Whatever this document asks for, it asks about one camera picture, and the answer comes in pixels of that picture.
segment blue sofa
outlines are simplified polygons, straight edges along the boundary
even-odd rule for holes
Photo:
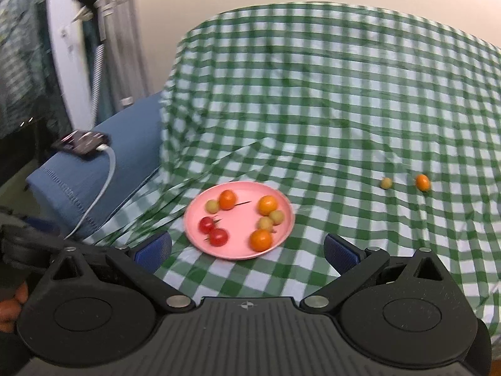
[[[92,235],[157,171],[161,143],[159,100],[160,93],[138,100],[95,128],[110,136],[117,166],[108,189],[76,232],[76,238]],[[58,153],[27,181],[44,212],[66,235],[96,198],[108,168],[106,153],[91,161]]]

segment plate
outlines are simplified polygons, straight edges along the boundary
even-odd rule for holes
[[[214,215],[207,213],[205,203],[210,199],[218,199],[221,192],[232,190],[237,197],[236,203],[247,202],[235,206],[230,211],[219,211]],[[261,215],[257,212],[257,202],[265,195],[272,195],[278,201],[279,210],[284,212],[284,221],[273,226],[276,233],[272,233],[273,243],[264,252],[255,252],[249,246],[249,236],[256,230],[256,224]],[[199,221],[204,216],[221,219],[216,226],[226,229],[229,234],[228,242],[224,246],[212,246],[207,235],[199,231]],[[204,253],[225,260],[247,260],[261,256],[281,245],[291,234],[294,226],[294,212],[292,205],[284,194],[276,189],[259,182],[236,181],[216,185],[199,194],[188,205],[184,213],[184,230],[192,245]]]

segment black device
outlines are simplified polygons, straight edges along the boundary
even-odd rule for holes
[[[3,230],[4,258],[44,272],[17,322],[18,357],[30,357],[18,376],[490,369],[487,327],[429,248],[397,258],[327,235],[326,258],[341,276],[299,306],[289,297],[207,297],[197,307],[124,251]]]
[[[97,148],[101,144],[108,145],[109,143],[110,138],[106,134],[97,131],[75,130],[61,140],[56,141],[52,148],[83,159],[89,159],[96,155]]]

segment silver screw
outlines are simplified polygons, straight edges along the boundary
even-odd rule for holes
[[[324,308],[329,305],[329,299],[323,295],[310,295],[305,298],[305,304],[311,308]]]
[[[185,295],[171,295],[166,302],[169,307],[184,308],[190,305],[191,299]]]

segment yellow-green fruit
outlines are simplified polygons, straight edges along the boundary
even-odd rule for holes
[[[219,212],[219,203],[215,199],[211,199],[207,201],[205,204],[205,210],[209,213],[218,213]]]
[[[391,186],[393,185],[393,181],[390,178],[383,178],[381,179],[381,188],[383,189],[390,189]]]
[[[268,216],[264,216],[257,221],[257,228],[271,232],[273,229],[273,221]]]
[[[280,224],[284,221],[285,215],[282,211],[273,211],[270,213],[270,219],[273,224]]]

